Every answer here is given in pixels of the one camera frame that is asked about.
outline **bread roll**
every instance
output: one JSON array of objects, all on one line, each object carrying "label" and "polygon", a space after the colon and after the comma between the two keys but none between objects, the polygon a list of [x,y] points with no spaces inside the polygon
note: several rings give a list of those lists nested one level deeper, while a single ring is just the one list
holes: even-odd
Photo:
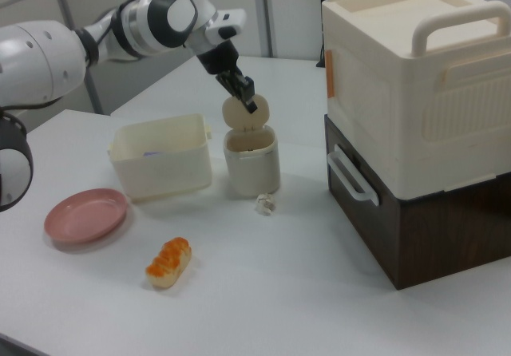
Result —
[{"label": "bread roll", "polygon": [[188,241],[174,238],[163,245],[160,254],[145,269],[145,274],[153,286],[169,288],[177,281],[191,258],[192,249]]}]

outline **wooden drawer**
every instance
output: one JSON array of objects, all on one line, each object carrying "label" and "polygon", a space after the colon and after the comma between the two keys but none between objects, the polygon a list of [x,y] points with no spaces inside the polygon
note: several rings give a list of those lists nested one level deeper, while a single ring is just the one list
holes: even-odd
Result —
[{"label": "wooden drawer", "polygon": [[[338,146],[378,197],[356,200],[332,167],[331,193],[397,289],[511,255],[511,173],[467,188],[396,199],[325,116],[327,154]],[[355,192],[362,187],[333,156]]]}]

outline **pink plate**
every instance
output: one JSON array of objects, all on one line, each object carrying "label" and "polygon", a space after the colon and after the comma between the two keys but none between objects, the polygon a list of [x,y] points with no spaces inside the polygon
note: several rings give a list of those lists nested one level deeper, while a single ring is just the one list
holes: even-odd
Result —
[{"label": "pink plate", "polygon": [[60,243],[97,239],[125,218],[128,202],[119,191],[97,188],[79,192],[57,204],[45,220],[45,231]]}]

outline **table surface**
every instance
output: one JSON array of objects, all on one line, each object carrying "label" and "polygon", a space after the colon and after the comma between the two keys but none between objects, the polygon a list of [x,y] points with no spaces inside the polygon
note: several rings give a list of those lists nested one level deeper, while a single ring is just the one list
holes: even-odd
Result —
[{"label": "table surface", "polygon": [[[287,65],[296,78],[313,65],[257,64],[268,72]],[[52,356],[509,354],[511,260],[396,291],[328,192],[324,148],[292,140],[301,125],[287,126],[290,140],[279,142],[282,187],[272,216],[230,189],[216,132],[210,187],[130,204],[126,221],[91,244],[48,239],[43,222],[56,203],[90,188],[121,190],[106,148],[122,125],[150,117],[128,108],[180,72],[186,67],[116,113],[126,118],[65,111],[29,135],[34,182],[0,215],[1,337]],[[168,98],[160,117],[187,111]],[[310,101],[285,99],[273,109]],[[297,109],[313,120],[324,113],[322,105]],[[175,286],[155,291],[144,269],[178,235],[189,240],[192,261]]]}]

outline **hinged lid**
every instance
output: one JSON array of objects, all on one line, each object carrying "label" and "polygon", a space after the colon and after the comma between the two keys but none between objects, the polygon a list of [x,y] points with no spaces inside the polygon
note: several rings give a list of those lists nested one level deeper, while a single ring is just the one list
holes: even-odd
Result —
[{"label": "hinged lid", "polygon": [[222,114],[227,126],[240,131],[261,129],[270,119],[270,108],[266,99],[259,94],[254,95],[253,101],[257,105],[257,110],[250,114],[236,97],[226,99],[222,106]]}]

